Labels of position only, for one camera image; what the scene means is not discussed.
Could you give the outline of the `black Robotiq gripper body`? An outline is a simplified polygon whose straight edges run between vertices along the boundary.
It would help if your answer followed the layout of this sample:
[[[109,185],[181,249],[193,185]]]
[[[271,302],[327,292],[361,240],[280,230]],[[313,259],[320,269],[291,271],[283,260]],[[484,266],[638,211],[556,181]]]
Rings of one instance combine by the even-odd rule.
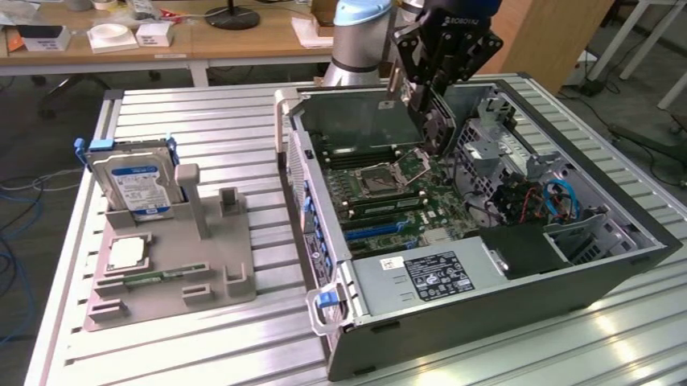
[[[417,21],[427,58],[464,58],[490,32],[499,8],[499,0],[424,1]]]

